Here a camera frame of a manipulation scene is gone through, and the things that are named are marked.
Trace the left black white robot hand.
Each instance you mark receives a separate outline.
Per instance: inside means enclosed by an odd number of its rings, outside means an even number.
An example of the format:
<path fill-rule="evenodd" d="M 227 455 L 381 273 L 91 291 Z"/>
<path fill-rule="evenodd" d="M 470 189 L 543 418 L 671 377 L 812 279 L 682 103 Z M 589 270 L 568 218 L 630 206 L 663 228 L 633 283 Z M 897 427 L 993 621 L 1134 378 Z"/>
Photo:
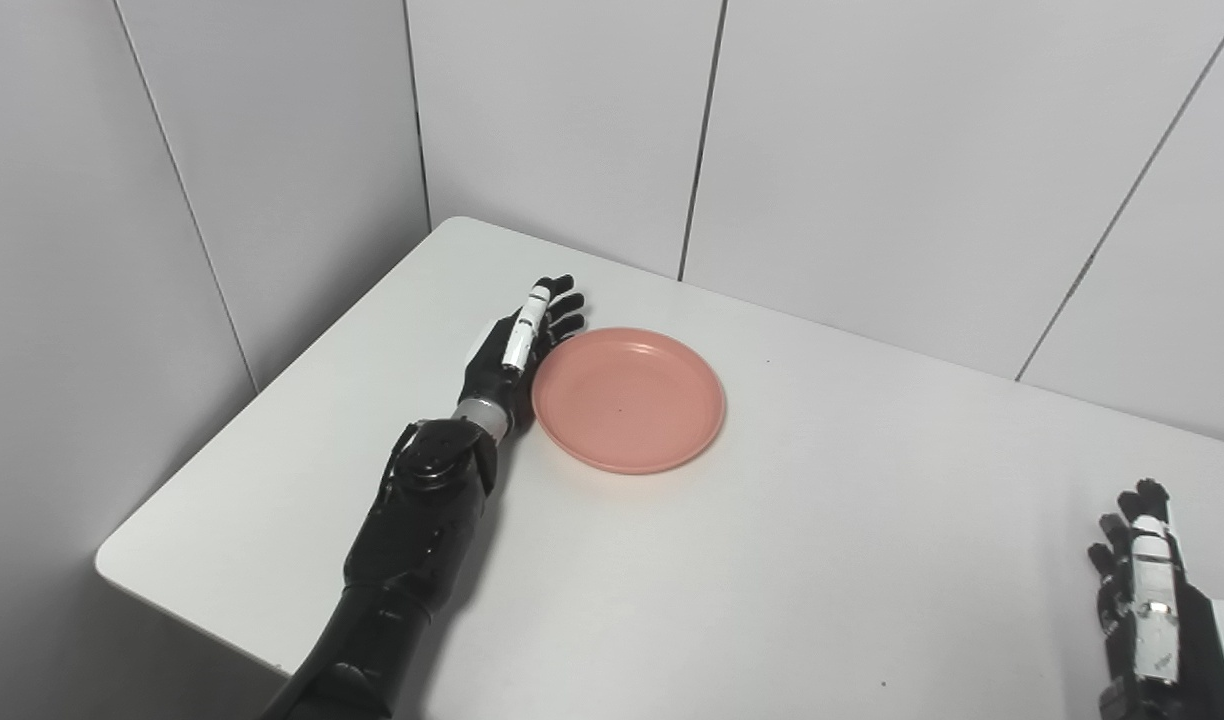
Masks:
<path fill-rule="evenodd" d="M 540 365 L 586 327 L 585 298 L 572 276 L 542 277 L 515 313 L 490 328 L 464 373 L 455 416 L 501 443 L 526 421 Z"/>

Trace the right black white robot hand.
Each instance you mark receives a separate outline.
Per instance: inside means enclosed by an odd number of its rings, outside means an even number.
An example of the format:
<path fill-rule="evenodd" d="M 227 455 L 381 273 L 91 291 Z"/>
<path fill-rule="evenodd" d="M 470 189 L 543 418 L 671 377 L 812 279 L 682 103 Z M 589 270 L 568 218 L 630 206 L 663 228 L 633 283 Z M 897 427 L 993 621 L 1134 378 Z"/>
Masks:
<path fill-rule="evenodd" d="M 1109 684 L 1102 719 L 1224 719 L 1224 601 L 1189 580 L 1170 496 L 1143 478 L 1087 550 Z"/>

